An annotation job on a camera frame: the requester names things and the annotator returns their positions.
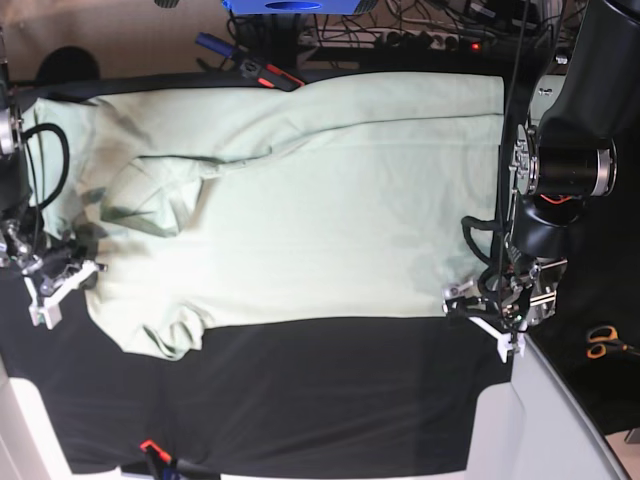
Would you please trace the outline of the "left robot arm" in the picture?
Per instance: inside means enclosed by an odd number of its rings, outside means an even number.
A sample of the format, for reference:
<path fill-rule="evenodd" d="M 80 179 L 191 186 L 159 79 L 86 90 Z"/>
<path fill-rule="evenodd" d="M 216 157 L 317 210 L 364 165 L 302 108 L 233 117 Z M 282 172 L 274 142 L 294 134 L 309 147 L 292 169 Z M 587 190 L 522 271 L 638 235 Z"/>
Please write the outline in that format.
<path fill-rule="evenodd" d="M 471 250 L 474 233 L 487 232 L 493 252 L 478 277 L 444 289 L 443 309 L 491 336 L 502 361 L 554 315 L 588 204 L 614 189 L 615 138 L 639 112 L 638 50 L 637 2 L 589 2 L 554 103 L 537 123 L 503 126 L 495 218 L 461 221 Z"/>

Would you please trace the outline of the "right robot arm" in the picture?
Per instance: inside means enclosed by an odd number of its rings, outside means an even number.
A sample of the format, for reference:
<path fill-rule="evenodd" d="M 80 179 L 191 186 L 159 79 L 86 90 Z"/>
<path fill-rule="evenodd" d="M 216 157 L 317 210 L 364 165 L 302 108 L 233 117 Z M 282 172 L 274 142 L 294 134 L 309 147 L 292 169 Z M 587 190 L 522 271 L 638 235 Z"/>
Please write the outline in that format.
<path fill-rule="evenodd" d="M 29 141 L 54 134 L 61 146 L 62 169 L 55 188 L 42 199 Z M 44 230 L 42 213 L 62 193 L 70 173 L 70 147 L 52 123 L 23 127 L 22 112 L 10 81 L 6 48 L 1 48 L 1 277 L 21 278 L 29 293 L 35 326 L 53 329 L 61 320 L 60 303 L 90 278 L 107 270 L 87 255 L 72 233 L 60 240 Z"/>

